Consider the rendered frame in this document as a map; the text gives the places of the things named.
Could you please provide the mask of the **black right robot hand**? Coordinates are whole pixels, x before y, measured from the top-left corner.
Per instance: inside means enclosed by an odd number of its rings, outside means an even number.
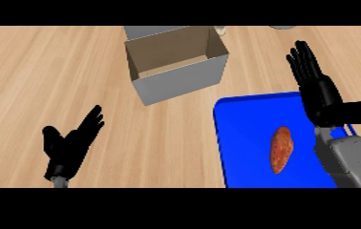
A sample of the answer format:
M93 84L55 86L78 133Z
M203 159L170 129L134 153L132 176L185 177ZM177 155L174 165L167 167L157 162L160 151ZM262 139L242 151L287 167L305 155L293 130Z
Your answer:
M285 60L312 123L319 128L361 124L361 101L343 101L334 81L322 73L315 54L305 41L294 42Z

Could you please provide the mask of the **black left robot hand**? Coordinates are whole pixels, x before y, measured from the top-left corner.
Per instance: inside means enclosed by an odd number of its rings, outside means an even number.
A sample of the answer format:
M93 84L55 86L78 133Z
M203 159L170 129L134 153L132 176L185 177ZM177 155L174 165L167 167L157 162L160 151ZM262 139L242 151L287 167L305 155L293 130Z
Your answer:
M44 153L49 157L44 178L47 180L62 177L69 181L74 178L89 147L103 126L102 107L99 105L93 107L78 127L66 135L61 135L53 126L44 126Z

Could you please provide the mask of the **orange sweet potato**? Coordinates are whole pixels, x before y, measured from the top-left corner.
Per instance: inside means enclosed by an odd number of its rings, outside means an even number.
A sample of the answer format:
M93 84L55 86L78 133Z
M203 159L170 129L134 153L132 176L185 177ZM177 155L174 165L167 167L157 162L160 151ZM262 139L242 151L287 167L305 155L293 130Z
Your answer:
M271 138L271 169L278 174L285 165L293 152L293 140L290 129L281 126Z

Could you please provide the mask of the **blue tray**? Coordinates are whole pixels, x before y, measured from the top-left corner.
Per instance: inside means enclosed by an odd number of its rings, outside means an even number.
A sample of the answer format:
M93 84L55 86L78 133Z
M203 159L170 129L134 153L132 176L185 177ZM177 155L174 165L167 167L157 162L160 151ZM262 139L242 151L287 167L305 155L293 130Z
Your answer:
M315 153L315 126L297 92L223 97L213 108L214 127L228 188L336 188ZM293 152L282 171L271 169L271 138L290 129ZM349 124L331 137L359 135Z

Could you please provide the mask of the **grey cardboard box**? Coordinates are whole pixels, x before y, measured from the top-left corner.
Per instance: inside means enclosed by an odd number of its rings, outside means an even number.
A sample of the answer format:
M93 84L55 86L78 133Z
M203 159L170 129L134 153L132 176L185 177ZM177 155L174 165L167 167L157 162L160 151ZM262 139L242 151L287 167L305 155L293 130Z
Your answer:
M124 42L130 78L145 106L222 81L228 50L211 26L185 27Z

